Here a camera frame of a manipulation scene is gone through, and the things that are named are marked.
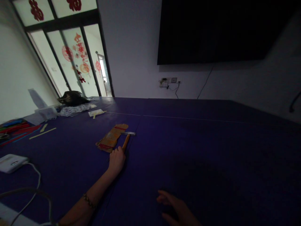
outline small hammer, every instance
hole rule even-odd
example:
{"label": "small hammer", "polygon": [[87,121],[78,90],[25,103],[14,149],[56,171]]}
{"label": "small hammer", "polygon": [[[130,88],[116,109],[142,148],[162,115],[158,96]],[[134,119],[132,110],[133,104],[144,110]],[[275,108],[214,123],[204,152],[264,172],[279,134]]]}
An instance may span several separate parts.
{"label": "small hammer", "polygon": [[128,142],[129,142],[129,137],[130,137],[130,136],[135,137],[135,136],[136,136],[136,133],[134,133],[134,132],[122,132],[121,134],[127,135],[126,138],[125,138],[124,144],[123,144],[123,146],[122,146],[122,150],[123,150],[123,152],[125,153],[126,146],[128,145]]}

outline wall-mounted tv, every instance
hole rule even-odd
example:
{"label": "wall-mounted tv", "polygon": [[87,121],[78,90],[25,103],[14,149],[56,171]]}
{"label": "wall-mounted tv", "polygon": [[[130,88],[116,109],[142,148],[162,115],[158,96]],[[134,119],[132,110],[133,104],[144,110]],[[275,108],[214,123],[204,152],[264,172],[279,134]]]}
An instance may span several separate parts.
{"label": "wall-mounted tv", "polygon": [[162,0],[157,64],[264,59],[297,3]]}

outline white device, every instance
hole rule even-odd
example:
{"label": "white device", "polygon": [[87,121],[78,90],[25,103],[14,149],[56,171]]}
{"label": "white device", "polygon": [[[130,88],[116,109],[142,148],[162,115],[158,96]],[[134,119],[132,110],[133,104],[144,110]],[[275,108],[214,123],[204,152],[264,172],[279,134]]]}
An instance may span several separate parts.
{"label": "white device", "polygon": [[28,162],[27,157],[18,156],[14,154],[8,154],[0,158],[0,171],[4,173],[12,173]]}

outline table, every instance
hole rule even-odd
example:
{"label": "table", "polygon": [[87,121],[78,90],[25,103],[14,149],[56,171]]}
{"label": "table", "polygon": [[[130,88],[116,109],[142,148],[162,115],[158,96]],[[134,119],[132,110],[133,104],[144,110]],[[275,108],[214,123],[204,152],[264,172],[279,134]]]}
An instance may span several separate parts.
{"label": "table", "polygon": [[[94,120],[87,112],[59,117],[47,122],[46,131],[56,130],[0,149],[0,157],[26,156],[37,166],[55,220],[106,171],[109,154],[95,143],[125,123],[136,137],[92,225],[167,225],[161,212],[170,210],[157,204],[158,189],[183,199],[204,226],[300,222],[300,125],[228,100],[95,99],[93,110],[107,113]],[[26,165],[0,180],[2,193],[35,187],[38,176]],[[20,211],[31,197],[1,202]],[[47,222],[47,200],[36,197],[23,214]]]}

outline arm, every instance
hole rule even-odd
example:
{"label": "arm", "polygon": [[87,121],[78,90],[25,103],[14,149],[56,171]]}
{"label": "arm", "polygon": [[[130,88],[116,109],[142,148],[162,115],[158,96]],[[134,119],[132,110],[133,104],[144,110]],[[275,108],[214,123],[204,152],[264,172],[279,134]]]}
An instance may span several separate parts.
{"label": "arm", "polygon": [[[122,170],[125,155],[122,148],[113,150],[110,154],[110,164],[107,171],[98,179],[98,181],[87,191],[87,197],[94,206],[97,206],[106,189],[111,185],[114,179]],[[83,197],[69,210],[69,212],[60,220],[59,225],[88,225],[94,212],[88,202]]]}

